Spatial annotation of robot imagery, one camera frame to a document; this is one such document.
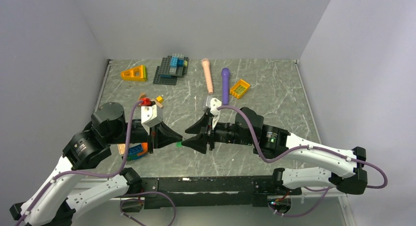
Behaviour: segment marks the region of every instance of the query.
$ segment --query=small yellow cube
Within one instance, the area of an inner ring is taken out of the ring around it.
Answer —
[[[162,96],[158,96],[158,97],[156,98],[156,101],[158,101],[158,102],[162,103],[162,102],[163,102],[163,98],[162,98]]]

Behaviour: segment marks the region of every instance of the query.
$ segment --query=white arm segment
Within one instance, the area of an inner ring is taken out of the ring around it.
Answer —
[[[328,178],[331,177],[331,172],[321,168],[306,168],[306,169],[285,169],[283,171],[282,180],[283,186],[288,189],[295,189],[299,187],[335,187]]]
[[[71,209],[76,210],[72,216],[72,220],[76,220],[85,212],[111,198],[124,195],[128,190],[129,186],[124,176],[117,175],[109,181],[90,188],[87,191],[68,196],[66,203]]]
[[[302,139],[301,137],[293,133],[290,133],[290,136],[287,136],[286,147],[288,147],[289,149],[302,145],[312,145],[316,147],[321,147],[328,150],[332,150],[334,152],[338,152],[342,155],[347,155],[350,158],[357,158],[351,150],[334,149],[322,144]],[[354,168],[357,167],[357,164],[353,161],[346,161],[345,159],[342,159],[328,152],[316,150],[313,148],[296,150],[289,153],[287,156],[295,160],[317,165],[343,178],[348,178],[355,175]]]
[[[26,209],[39,194],[40,190],[51,181],[55,175],[70,171],[72,168],[71,162],[66,157],[61,157],[56,165],[54,171],[49,175],[47,180],[42,184],[38,191],[25,203],[22,204],[21,215],[25,214]],[[82,175],[65,175],[56,180],[36,203],[30,214],[26,216],[25,223],[30,223],[32,226],[39,226],[49,223],[56,215],[56,211],[64,202],[68,194],[72,191],[75,185],[83,178]]]

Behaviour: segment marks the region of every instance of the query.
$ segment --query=white wall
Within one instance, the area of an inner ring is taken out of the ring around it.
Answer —
[[[1,225],[90,120],[106,67],[73,0],[0,0]]]
[[[331,0],[300,59],[323,143],[366,148],[389,177],[350,196],[360,226],[416,225],[415,32],[416,0]]]
[[[76,0],[108,58],[301,56],[330,0]]]

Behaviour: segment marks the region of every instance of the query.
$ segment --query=yellow toy block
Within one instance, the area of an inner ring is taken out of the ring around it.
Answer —
[[[250,84],[245,82],[243,79],[240,79],[233,87],[231,87],[230,93],[239,100],[249,88]]]
[[[132,81],[147,81],[146,66],[140,65],[120,73],[121,79]]]
[[[162,102],[163,102],[163,98],[162,98],[162,96],[158,96],[158,97],[156,98],[156,100],[157,100],[158,102],[160,102],[160,103],[162,103]]]

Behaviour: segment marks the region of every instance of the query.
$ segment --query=table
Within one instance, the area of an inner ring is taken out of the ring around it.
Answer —
[[[152,84],[160,63],[161,59],[111,60],[99,104],[118,102],[128,115],[141,92],[149,98],[163,96],[164,122],[185,139],[190,138],[193,135],[184,131],[202,116],[202,104],[208,93],[201,60],[189,60],[187,75],[178,78],[176,86]],[[210,63],[216,98],[221,99],[221,70],[228,67],[230,87],[240,79],[251,84],[241,99],[230,95],[230,105],[249,107],[264,116],[265,124],[319,142],[293,60],[210,59]],[[121,71],[138,65],[146,66],[148,81],[121,80]],[[134,117],[140,118],[140,111],[136,111]],[[234,118],[235,112],[222,110],[219,121],[233,123]],[[102,161],[95,172],[110,173],[119,168],[121,158],[117,146],[112,145],[111,151],[112,156]],[[266,164],[253,154],[252,146],[217,143],[215,149],[206,154],[171,144],[138,161],[128,162],[126,167],[133,167],[141,177],[174,177],[271,175],[277,167],[298,169],[310,166],[284,158]]]

